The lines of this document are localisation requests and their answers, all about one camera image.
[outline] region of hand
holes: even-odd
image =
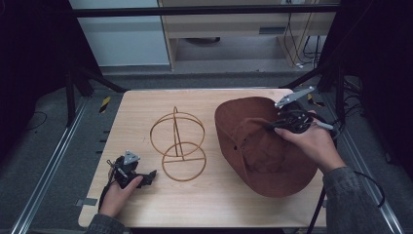
[[[115,217],[125,206],[128,199],[142,180],[143,177],[140,175],[134,178],[124,189],[121,188],[117,181],[114,181],[104,196],[99,213],[101,215]]]
[[[336,168],[346,167],[329,132],[316,125],[315,122],[302,134],[294,134],[286,129],[275,129],[275,132],[301,148],[308,157],[319,165],[319,169],[324,174]]]

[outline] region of gray sleeve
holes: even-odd
[[[86,233],[88,234],[97,234],[97,233],[123,233],[125,229],[124,224],[116,220],[113,217],[106,216],[103,214],[95,214],[94,219],[92,219],[91,224],[89,225]]]
[[[335,169],[323,182],[328,233],[393,233],[351,168]]]

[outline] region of black cable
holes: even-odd
[[[103,200],[104,197],[106,196],[107,191],[109,191],[110,186],[112,185],[112,183],[114,183],[116,180],[113,180],[113,176],[115,175],[115,170],[116,170],[116,164],[112,164],[112,162],[110,162],[110,160],[106,161],[107,164],[110,165],[110,168],[112,169],[112,172],[110,174],[109,180],[107,181],[106,186],[103,187],[102,193],[100,194],[100,198],[99,198],[99,205],[97,207],[97,210],[100,211],[100,208],[103,204]]]
[[[360,96],[359,95],[351,95],[351,96],[348,96],[348,97],[344,98],[344,102],[346,102],[350,98],[356,98],[358,101],[360,101]]]
[[[322,203],[324,202],[325,198],[325,188],[324,186],[321,189],[321,193],[319,195],[319,201],[317,202],[316,210],[314,211],[313,218],[311,219],[310,225],[307,228],[307,234],[311,234],[313,232],[313,228],[316,225],[317,217],[319,216],[319,210],[321,210]]]
[[[344,87],[344,91],[348,94],[348,93],[353,93],[353,94],[357,94],[357,95],[361,95],[360,92],[355,91],[353,88],[345,86]]]
[[[320,42],[320,36],[317,36],[316,51],[315,51],[316,54],[314,55],[314,61],[313,61],[314,68],[316,68],[319,65],[319,42]]]
[[[379,205],[377,205],[377,207],[381,208],[383,206],[383,204],[385,204],[385,201],[386,201],[385,191],[384,191],[383,187],[380,186],[380,184],[376,180],[374,180],[372,177],[370,177],[366,174],[363,174],[361,172],[357,172],[357,171],[354,171],[354,172],[357,175],[364,176],[365,178],[368,178],[371,182],[373,182],[377,186],[377,188],[380,190],[380,194],[382,195],[382,200],[380,201]]]
[[[317,36],[317,43],[316,43],[316,49],[314,52],[307,52],[306,49],[309,45],[311,36],[308,36],[306,39],[306,43],[304,44],[304,49],[303,49],[303,55],[307,59],[312,59],[313,63],[315,61],[319,62],[319,46],[320,46],[320,36]]]
[[[287,111],[283,111],[282,112],[282,114],[280,114],[280,115],[290,115],[290,114],[308,114],[308,115],[310,115],[311,117],[313,117],[313,118],[316,118],[316,119],[318,119],[319,121],[321,121],[321,122],[323,122],[323,123],[326,123],[326,121],[324,120],[324,118],[322,118],[321,116],[319,116],[318,114],[316,114],[316,113],[313,113],[313,112],[309,112],[309,111],[307,111],[307,110],[287,110]]]
[[[287,4],[292,4],[292,2],[290,0],[286,1]],[[292,59],[291,53],[289,52],[289,49],[286,46],[286,33],[289,31],[289,34],[291,35],[291,40],[292,40],[292,44],[294,45],[294,49],[295,49],[295,55],[298,57],[298,59],[302,62],[301,64],[307,64],[307,63],[311,63],[311,61],[303,61],[300,56],[298,55],[298,49],[297,49],[297,45],[295,44],[294,41],[294,36],[292,35],[292,30],[291,30],[291,15],[292,13],[288,13],[288,22],[286,25],[286,29],[283,35],[283,42],[284,42],[284,46],[286,51],[288,52],[289,58],[291,59],[291,62],[294,62],[294,59]]]
[[[318,66],[316,69],[313,69],[311,71],[309,71],[308,73],[304,74],[303,76],[301,76],[300,78],[286,84],[283,86],[279,86],[280,89],[294,89],[297,86],[303,84],[304,82],[306,82],[307,80],[315,77],[316,75],[320,75],[323,72],[329,70],[329,68],[331,68],[331,66],[334,66],[336,64],[339,64],[341,61],[341,57],[345,51],[346,45],[347,45],[347,41],[348,39],[353,35],[354,31],[356,30],[358,24],[361,22],[361,20],[365,17],[365,15],[367,14],[367,12],[370,10],[371,6],[373,5],[374,0],[371,0],[369,5],[367,6],[367,8],[364,10],[364,12],[361,14],[361,16],[357,19],[357,21],[352,25],[352,27],[350,28],[350,30],[347,32],[347,34],[343,37],[343,39],[339,42],[339,44],[337,45],[337,47],[333,50],[333,52],[331,53],[331,55],[329,55],[329,57],[320,65]],[[319,88],[323,88],[325,89],[325,84],[322,84],[322,80],[319,82],[318,84]]]
[[[352,82],[344,79],[344,85],[354,94],[361,95],[362,88],[358,87],[357,85],[353,84]]]
[[[350,111],[352,111],[352,110],[354,110],[354,109],[356,109],[356,108],[362,108],[361,104],[360,104],[360,103],[357,103],[357,104],[353,105],[352,107],[348,108],[348,109],[346,110],[346,112],[345,112],[345,117],[350,117],[351,115],[348,115],[348,114],[350,113]],[[329,124],[330,124],[330,125],[335,125],[335,124],[337,124],[338,122],[340,122],[340,119],[339,119],[339,118],[336,119],[336,120],[334,120],[333,122],[331,122],[331,123],[329,123]]]
[[[36,125],[36,126],[34,126],[34,127],[32,127],[32,128],[25,129],[25,131],[32,131],[32,130],[34,130],[34,129],[39,128],[39,127],[42,126],[42,125],[46,122],[46,120],[48,119],[48,115],[47,115],[45,112],[43,112],[43,111],[35,111],[34,113],[35,113],[35,114],[43,114],[43,115],[45,116],[45,119],[42,121],[42,123],[40,123],[40,124],[38,124],[38,125]]]
[[[361,115],[361,114],[363,113],[363,110],[355,111],[355,112],[353,112],[352,114],[348,114],[347,117],[352,117],[353,115],[358,114],[358,113]]]

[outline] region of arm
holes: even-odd
[[[141,181],[142,176],[138,176],[124,189],[119,186],[118,182],[113,182],[104,196],[99,214],[94,216],[86,233],[123,233],[125,226],[120,221],[116,220],[115,216],[125,206]]]
[[[324,174],[328,233],[392,233],[356,174],[341,159],[328,131],[313,125],[299,135],[285,129],[275,132],[300,147]]]

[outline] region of right hand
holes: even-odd
[[[324,174],[336,168],[346,167],[329,132],[315,123],[302,134],[294,134],[286,129],[274,129],[274,131],[301,148],[308,157],[319,165],[319,169]]]

